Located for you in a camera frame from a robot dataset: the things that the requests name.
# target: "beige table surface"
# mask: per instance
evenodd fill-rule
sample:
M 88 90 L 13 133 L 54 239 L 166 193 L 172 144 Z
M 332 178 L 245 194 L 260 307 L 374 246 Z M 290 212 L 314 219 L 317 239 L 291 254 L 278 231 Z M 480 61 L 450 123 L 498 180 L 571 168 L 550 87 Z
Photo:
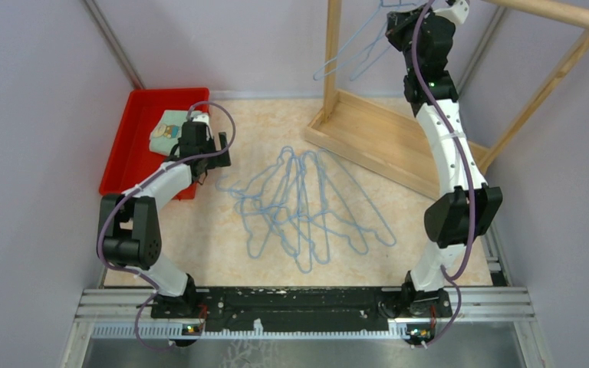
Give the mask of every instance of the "beige table surface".
M 397 108 L 404 113 L 409 107 L 401 99 L 378 99 L 378 102 Z M 375 241 L 372 235 L 366 239 L 369 252 L 359 255 L 351 250 L 342 238 L 330 237 L 328 264 L 313 263 L 312 271 L 301 273 L 293 258 L 287 256 L 280 239 L 270 237 L 262 256 L 252 259 L 247 252 L 248 234 L 241 217 L 234 212 L 236 202 L 228 193 L 216 189 L 216 180 L 227 176 L 221 184 L 230 185 L 240 180 L 245 184 L 250 178 L 274 163 L 283 146 L 292 146 L 297 153 L 317 150 L 305 142 L 303 128 L 321 108 L 321 100 L 228 100 L 222 101 L 234 116 L 238 133 L 231 148 L 232 166 L 216 169 L 209 174 L 204 186 L 197 189 L 192 201 L 171 201 L 160 211 L 160 227 L 163 252 L 180 269 L 190 273 L 200 286 L 394 286 L 400 285 L 420 258 L 427 242 L 423 229 L 423 213 L 432 204 L 427 197 L 417 194 L 395 182 L 367 169 L 341 160 L 348 171 L 362 185 L 375 206 L 389 223 L 397 243 L 388 248 Z M 214 132 L 231 133 L 223 113 L 212 108 Z M 340 187 L 350 203 L 356 218 L 365 227 L 373 227 L 385 241 L 391 237 L 378 221 L 376 212 L 366 205 L 360 192 L 345 180 L 337 166 L 329 166 L 329 176 Z M 329 201 L 332 209 L 341 212 L 337 198 Z M 250 221 L 255 229 L 255 239 L 265 234 L 266 225 Z M 334 229 L 347 232 L 358 244 L 357 232 L 334 224 Z M 313 239 L 319 244 L 320 258 L 325 258 L 323 233 L 315 232 Z M 288 237 L 296 245 L 296 236 Z M 261 241 L 251 243 L 254 253 Z M 307 253 L 300 255 L 303 267 L 308 267 Z M 469 266 L 458 280 L 461 285 L 490 285 L 489 269 L 480 241 L 474 245 Z M 109 271 L 107 286 L 144 285 L 131 274 Z

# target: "wooden frame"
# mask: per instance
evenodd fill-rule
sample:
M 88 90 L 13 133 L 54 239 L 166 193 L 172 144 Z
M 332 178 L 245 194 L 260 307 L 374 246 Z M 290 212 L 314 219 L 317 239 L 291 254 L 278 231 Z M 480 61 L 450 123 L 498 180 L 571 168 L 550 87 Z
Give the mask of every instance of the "wooden frame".
M 484 1 L 584 29 L 493 147 L 469 142 L 478 167 L 486 173 L 493 160 L 589 50 L 589 9 L 552 0 Z M 326 60 L 337 53 L 341 2 L 328 0 Z M 335 66 L 335 61 L 329 63 L 325 72 Z M 304 138 L 425 196 L 438 196 L 433 156 L 416 120 L 337 89 L 335 74 L 324 79 L 324 106 L 305 128 Z

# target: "green towel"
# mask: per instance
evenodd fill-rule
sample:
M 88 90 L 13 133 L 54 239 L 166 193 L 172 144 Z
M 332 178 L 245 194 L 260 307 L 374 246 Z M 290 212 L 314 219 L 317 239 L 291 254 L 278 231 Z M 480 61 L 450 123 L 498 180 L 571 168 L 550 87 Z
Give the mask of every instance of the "green towel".
M 182 136 L 182 124 L 186 121 L 188 111 L 165 110 L 159 123 L 150 134 L 150 151 L 168 156 L 170 150 Z M 193 111 L 192 117 L 197 117 L 202 111 Z

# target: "gray wall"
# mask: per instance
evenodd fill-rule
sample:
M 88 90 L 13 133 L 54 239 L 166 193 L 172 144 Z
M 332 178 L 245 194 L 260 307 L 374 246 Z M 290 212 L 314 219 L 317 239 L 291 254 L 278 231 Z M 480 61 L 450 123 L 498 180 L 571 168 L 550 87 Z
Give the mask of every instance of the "gray wall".
M 589 8 L 589 0 L 570 0 Z M 578 37 L 512 11 L 463 96 L 469 136 L 492 144 Z M 490 169 L 497 224 L 557 366 L 589 366 L 589 54 Z
M 324 63 L 325 0 L 100 0 L 103 12 L 148 87 L 199 84 L 214 97 L 321 96 L 312 74 Z M 344 0 L 340 45 L 369 18 L 378 0 Z M 385 0 L 385 4 L 398 0 Z M 474 0 L 456 33 L 450 71 L 462 76 L 495 6 Z M 383 10 L 347 47 L 340 61 L 369 44 L 385 22 Z M 387 45 L 380 40 L 373 55 Z M 337 85 L 363 95 L 403 95 L 403 56 L 391 48 L 367 73 Z
M 60 363 L 129 92 L 78 0 L 0 1 L 0 367 Z

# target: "red plastic container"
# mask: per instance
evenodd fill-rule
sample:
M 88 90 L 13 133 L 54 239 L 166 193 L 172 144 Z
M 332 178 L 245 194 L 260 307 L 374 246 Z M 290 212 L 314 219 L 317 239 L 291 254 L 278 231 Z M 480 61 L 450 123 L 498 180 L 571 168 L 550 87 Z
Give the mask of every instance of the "red plastic container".
M 110 158 L 100 182 L 100 194 L 122 193 L 154 173 L 166 158 L 150 152 L 150 133 L 164 110 L 188 110 L 196 102 L 209 99 L 208 88 L 134 90 L 120 119 Z M 202 105 L 197 110 L 209 112 Z M 179 192 L 177 199 L 195 198 L 196 183 Z

